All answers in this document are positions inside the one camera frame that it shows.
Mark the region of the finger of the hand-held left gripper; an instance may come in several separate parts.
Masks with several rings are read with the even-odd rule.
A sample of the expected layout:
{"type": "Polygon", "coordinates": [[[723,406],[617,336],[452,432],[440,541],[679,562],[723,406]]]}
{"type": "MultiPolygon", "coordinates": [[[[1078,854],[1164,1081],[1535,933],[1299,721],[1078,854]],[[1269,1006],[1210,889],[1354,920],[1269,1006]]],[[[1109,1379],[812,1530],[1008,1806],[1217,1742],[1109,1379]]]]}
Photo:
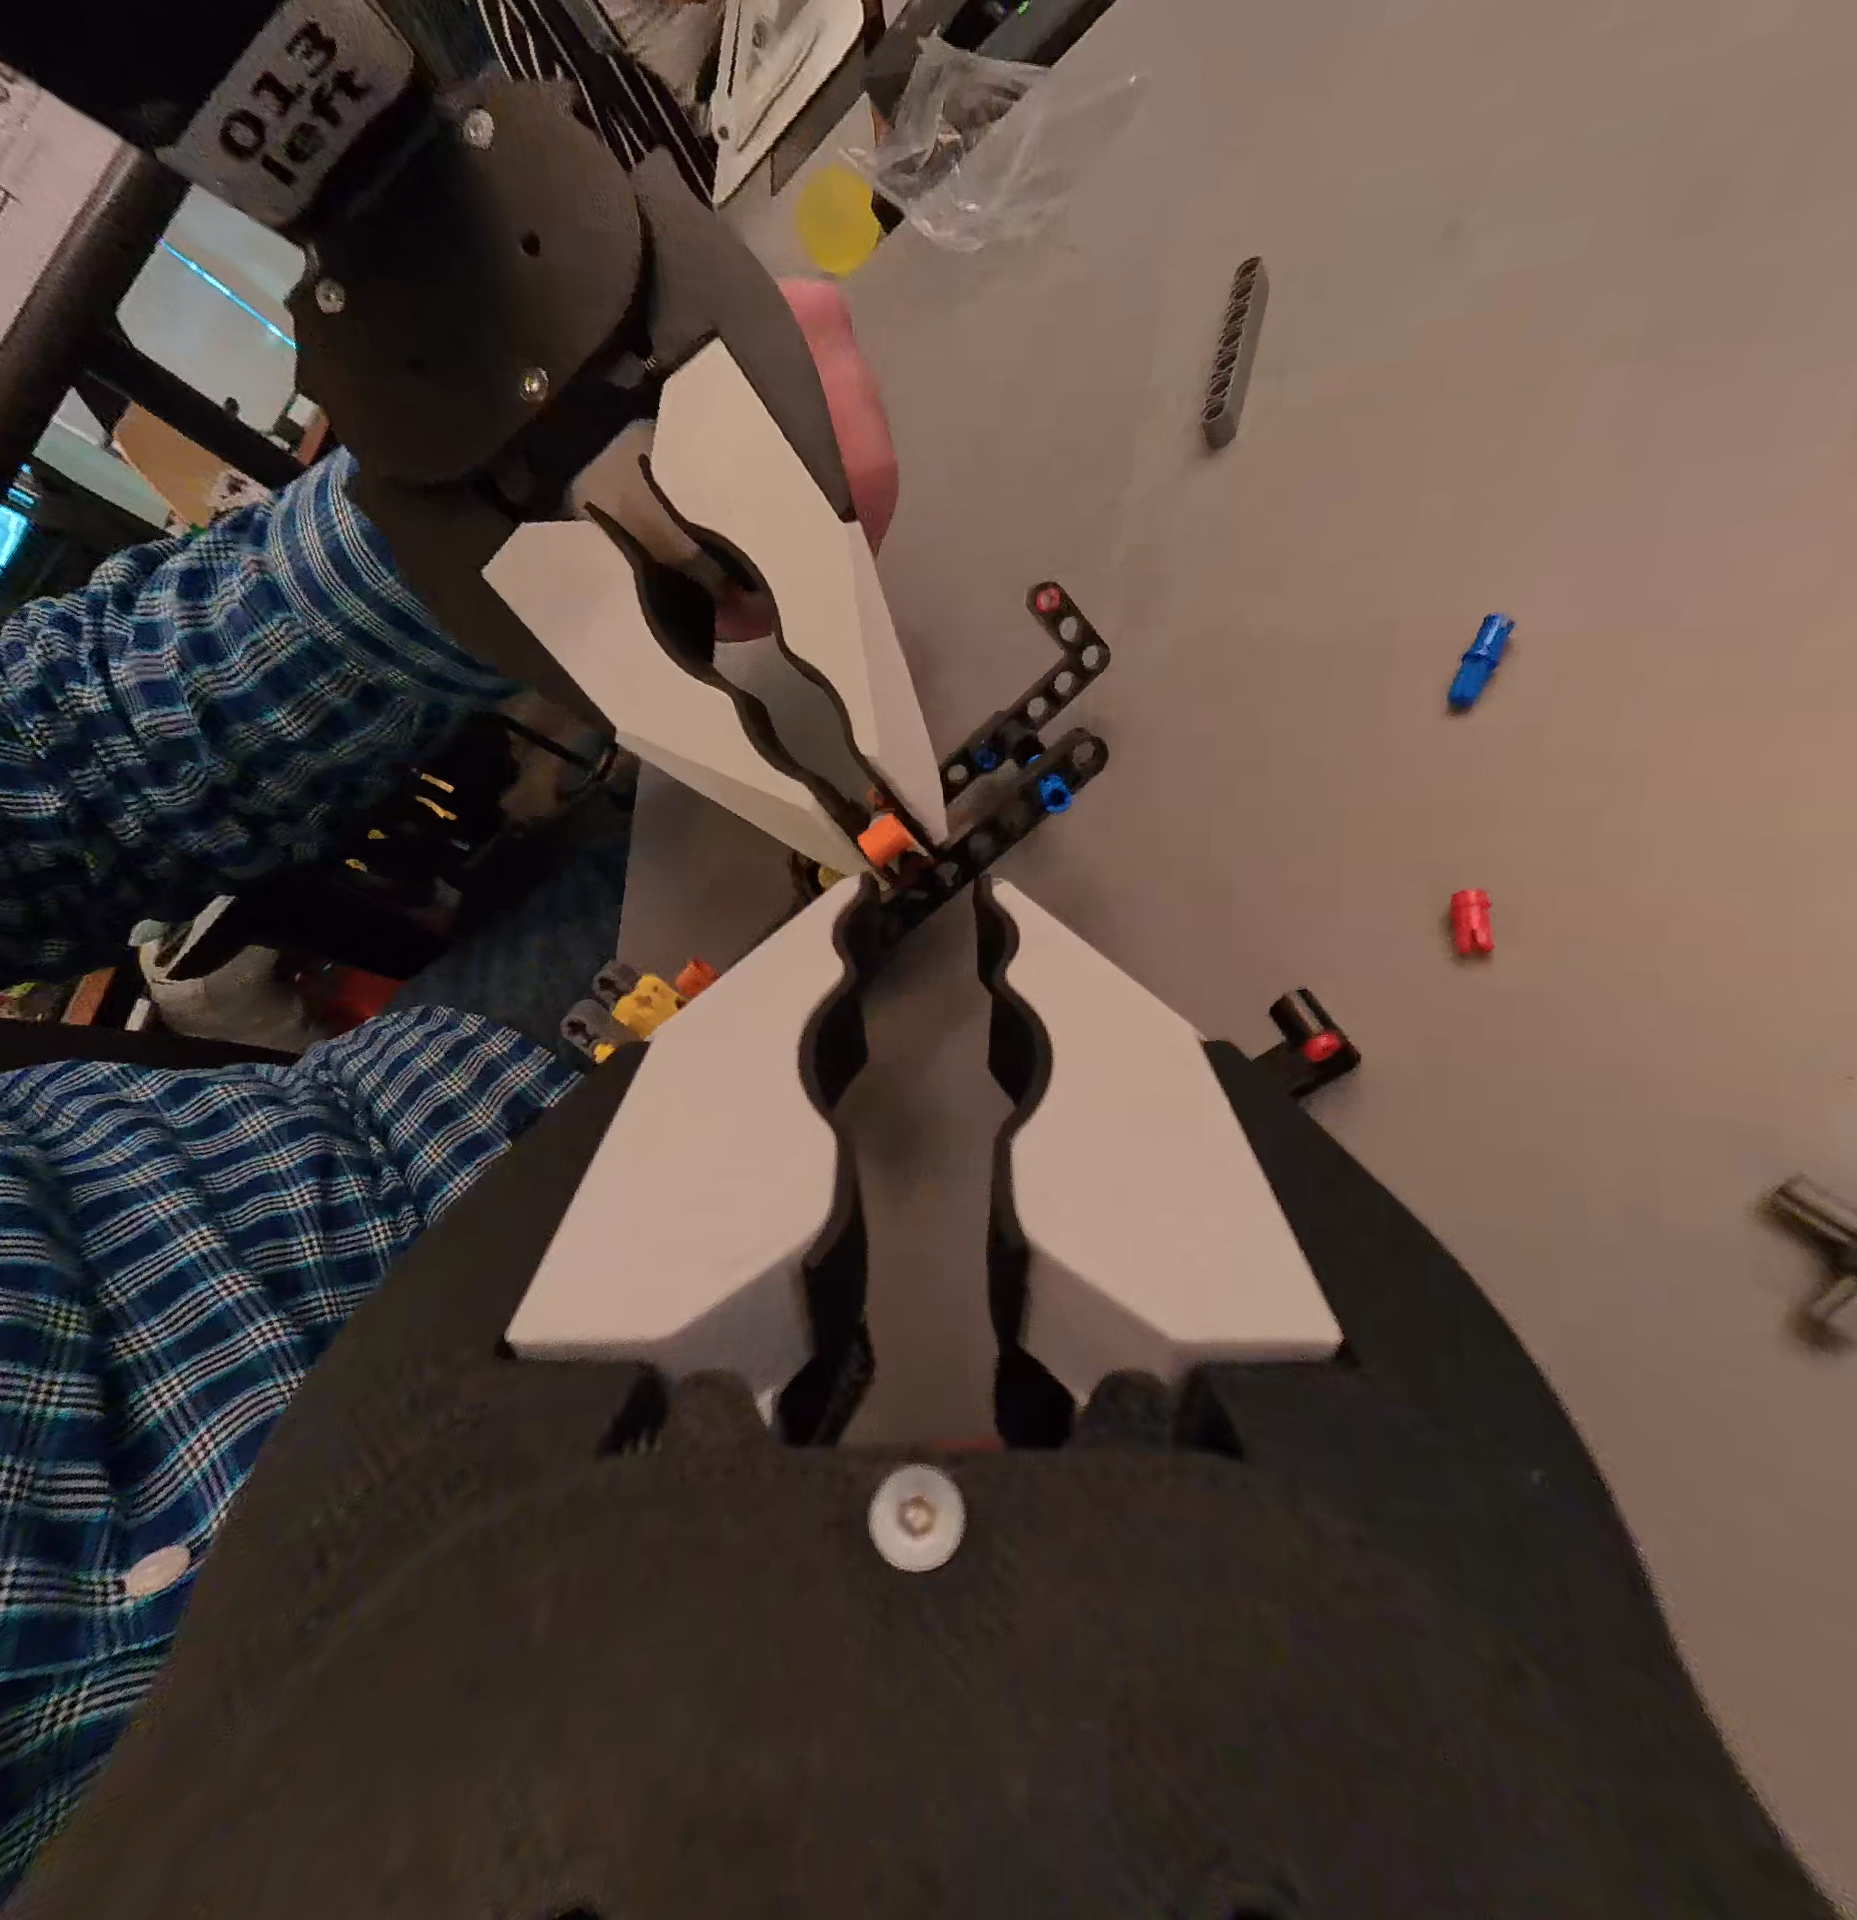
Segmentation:
{"type": "Polygon", "coordinates": [[[692,636],[698,585],[651,562],[617,521],[525,521],[485,581],[646,767],[837,876],[866,876],[844,805],[824,800],[774,739],[766,710],[727,685],[711,644],[692,636]]]}
{"type": "Polygon", "coordinates": [[[868,832],[880,812],[899,817],[903,838],[941,845],[939,763],[866,536],[836,512],[726,346],[670,375],[637,476],[674,530],[753,572],[772,664],[821,708],[780,721],[762,680],[735,685],[716,660],[713,673],[766,710],[794,764],[844,805],[857,850],[877,858],[868,832]]]}

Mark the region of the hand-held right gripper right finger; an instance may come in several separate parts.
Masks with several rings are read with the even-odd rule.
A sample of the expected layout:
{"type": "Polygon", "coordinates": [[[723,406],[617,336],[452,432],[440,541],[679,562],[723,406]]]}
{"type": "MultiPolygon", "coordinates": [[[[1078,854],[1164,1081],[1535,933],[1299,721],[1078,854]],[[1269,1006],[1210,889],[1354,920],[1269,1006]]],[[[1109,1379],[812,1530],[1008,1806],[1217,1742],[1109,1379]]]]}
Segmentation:
{"type": "Polygon", "coordinates": [[[975,886],[989,1071],[993,1418],[1058,1448],[1094,1392],[1321,1364],[1343,1331],[1202,1032],[1008,881],[975,886]]]}

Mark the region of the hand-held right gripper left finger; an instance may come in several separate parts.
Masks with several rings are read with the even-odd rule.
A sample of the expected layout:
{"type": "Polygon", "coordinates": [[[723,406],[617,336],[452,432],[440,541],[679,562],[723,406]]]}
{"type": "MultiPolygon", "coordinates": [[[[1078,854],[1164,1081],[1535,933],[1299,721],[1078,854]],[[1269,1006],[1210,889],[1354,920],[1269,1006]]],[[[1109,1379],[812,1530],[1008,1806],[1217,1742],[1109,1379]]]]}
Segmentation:
{"type": "Polygon", "coordinates": [[[789,1446],[871,1383],[868,1245],[844,1091],[882,895],[842,880],[646,1045],[509,1323],[525,1362],[735,1377],[789,1446]]]}

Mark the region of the black lego technic assembly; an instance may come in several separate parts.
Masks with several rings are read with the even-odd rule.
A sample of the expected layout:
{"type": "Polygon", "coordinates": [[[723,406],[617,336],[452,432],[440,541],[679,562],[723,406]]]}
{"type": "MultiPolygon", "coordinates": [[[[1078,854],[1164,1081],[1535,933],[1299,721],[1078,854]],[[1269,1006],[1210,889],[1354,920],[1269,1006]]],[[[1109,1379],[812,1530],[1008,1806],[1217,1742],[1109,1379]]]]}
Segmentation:
{"type": "MultiPolygon", "coordinates": [[[[1068,813],[1108,767],[1109,750],[1101,736],[1086,728],[1058,732],[1066,711],[1106,676],[1108,639],[1058,581],[1036,581],[1025,593],[1025,610],[1056,648],[1056,665],[941,760],[944,795],[953,805],[949,839],[924,847],[903,838],[892,812],[871,820],[877,959],[960,900],[1042,825],[1068,813]]],[[[702,959],[674,974],[642,972],[611,959],[564,1014],[560,1037],[584,1066],[604,1066],[618,1049],[650,1041],[721,978],[723,969],[702,959]]]]}

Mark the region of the person's left forearm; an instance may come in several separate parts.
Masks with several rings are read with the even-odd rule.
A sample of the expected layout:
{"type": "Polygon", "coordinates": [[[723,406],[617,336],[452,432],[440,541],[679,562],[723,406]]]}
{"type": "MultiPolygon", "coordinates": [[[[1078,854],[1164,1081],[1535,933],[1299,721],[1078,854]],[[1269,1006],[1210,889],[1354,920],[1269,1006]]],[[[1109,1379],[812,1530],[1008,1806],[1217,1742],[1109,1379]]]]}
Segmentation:
{"type": "Polygon", "coordinates": [[[321,858],[403,769],[522,691],[456,645],[338,448],[0,631],[0,991],[98,969],[321,858]]]}

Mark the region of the black lego piece red pin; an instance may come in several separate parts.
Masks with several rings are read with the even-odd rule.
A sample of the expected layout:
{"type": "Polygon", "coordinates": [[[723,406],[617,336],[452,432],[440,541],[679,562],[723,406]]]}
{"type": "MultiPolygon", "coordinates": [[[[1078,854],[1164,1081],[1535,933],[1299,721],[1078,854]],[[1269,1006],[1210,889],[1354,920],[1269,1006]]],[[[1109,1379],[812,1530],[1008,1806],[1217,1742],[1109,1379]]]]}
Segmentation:
{"type": "Polygon", "coordinates": [[[1312,992],[1293,991],[1278,996],[1269,1007],[1269,1022],[1278,1044],[1259,1054],[1255,1066],[1269,1069],[1288,1098],[1306,1103],[1359,1069],[1359,1049],[1312,992]]]}

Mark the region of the grey lego beam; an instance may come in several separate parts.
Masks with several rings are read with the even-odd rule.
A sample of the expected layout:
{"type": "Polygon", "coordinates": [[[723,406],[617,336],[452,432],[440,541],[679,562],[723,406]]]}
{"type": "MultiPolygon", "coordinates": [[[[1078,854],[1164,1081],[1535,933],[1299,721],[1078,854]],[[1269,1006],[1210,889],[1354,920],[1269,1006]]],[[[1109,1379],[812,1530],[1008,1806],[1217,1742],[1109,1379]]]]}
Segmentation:
{"type": "Polygon", "coordinates": [[[1206,368],[1199,427],[1210,454],[1220,454],[1238,435],[1266,308],[1269,266],[1263,255],[1251,255],[1238,263],[1228,282],[1206,368]]]}

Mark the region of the blue lego pin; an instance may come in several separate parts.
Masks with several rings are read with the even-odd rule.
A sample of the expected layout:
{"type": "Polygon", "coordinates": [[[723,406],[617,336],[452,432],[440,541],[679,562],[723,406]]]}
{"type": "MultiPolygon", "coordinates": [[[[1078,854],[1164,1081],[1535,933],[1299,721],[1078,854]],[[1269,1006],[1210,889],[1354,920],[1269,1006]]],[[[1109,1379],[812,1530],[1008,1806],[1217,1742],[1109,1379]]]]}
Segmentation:
{"type": "Polygon", "coordinates": [[[1450,714],[1461,717],[1478,705],[1514,635],[1516,621],[1507,613],[1489,613],[1478,624],[1445,688],[1443,705],[1450,714]]]}

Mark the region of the grey lego cross connector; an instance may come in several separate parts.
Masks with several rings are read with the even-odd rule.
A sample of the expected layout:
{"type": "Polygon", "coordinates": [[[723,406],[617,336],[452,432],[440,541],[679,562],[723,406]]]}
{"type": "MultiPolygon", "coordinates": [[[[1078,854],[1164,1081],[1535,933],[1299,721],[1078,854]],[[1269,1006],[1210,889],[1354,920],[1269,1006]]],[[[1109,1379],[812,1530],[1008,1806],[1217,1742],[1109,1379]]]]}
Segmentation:
{"type": "Polygon", "coordinates": [[[1819,1264],[1819,1282],[1794,1310],[1794,1332],[1810,1349],[1852,1341],[1845,1320],[1857,1310],[1857,1204],[1794,1174],[1762,1197],[1763,1217],[1819,1264]]]}

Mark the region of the person's left hand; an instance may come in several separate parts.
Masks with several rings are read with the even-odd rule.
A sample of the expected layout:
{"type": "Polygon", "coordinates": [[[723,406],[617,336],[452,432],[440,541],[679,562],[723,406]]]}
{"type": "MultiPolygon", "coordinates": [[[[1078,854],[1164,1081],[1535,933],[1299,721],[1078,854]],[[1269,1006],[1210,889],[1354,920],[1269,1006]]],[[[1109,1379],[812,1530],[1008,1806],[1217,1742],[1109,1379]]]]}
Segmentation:
{"type": "Polygon", "coordinates": [[[817,368],[829,422],[844,459],[856,518],[880,553],[899,504],[899,462],[871,363],[836,284],[785,276],[779,284],[817,368]]]}

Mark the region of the yellow round disc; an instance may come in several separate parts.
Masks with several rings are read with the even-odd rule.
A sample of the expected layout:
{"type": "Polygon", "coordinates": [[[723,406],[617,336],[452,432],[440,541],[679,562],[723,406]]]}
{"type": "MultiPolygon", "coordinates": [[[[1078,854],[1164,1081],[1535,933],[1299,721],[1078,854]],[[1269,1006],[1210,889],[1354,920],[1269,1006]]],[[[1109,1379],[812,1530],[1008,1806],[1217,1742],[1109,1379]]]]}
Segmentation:
{"type": "Polygon", "coordinates": [[[801,185],[794,220],[803,252],[834,282],[853,276],[887,240],[871,185],[839,161],[801,185]]]}

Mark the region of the white cardboard box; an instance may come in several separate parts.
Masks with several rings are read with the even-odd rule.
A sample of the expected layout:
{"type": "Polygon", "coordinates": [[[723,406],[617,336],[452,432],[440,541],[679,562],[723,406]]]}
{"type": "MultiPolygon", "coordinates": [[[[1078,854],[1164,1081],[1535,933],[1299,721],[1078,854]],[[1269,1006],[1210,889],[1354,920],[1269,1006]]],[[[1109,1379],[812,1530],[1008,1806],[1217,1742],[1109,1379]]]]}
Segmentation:
{"type": "Polygon", "coordinates": [[[93,235],[141,157],[0,61],[0,363],[80,298],[93,235]]]}

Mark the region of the clear plastic bag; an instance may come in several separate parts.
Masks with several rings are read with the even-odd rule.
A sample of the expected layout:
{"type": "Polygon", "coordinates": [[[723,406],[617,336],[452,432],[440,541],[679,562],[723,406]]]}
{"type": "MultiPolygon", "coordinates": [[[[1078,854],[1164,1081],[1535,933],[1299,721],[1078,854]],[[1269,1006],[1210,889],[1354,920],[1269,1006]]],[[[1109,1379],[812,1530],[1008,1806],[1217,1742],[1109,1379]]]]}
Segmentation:
{"type": "Polygon", "coordinates": [[[1146,71],[1083,84],[929,35],[887,130],[844,151],[844,167],[941,252],[1018,244],[1131,126],[1150,86],[1146,71]]]}

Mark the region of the blue plaid shirt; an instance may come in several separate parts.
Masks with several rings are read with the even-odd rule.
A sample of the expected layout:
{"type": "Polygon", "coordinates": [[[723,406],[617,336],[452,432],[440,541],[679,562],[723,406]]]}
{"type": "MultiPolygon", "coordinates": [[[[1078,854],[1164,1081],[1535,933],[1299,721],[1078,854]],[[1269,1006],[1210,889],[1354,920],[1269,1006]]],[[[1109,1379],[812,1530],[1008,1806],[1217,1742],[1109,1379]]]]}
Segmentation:
{"type": "Polygon", "coordinates": [[[447,1007],[294,1066],[0,1074],[0,1907],[315,1362],[576,1078],[447,1007]]]}

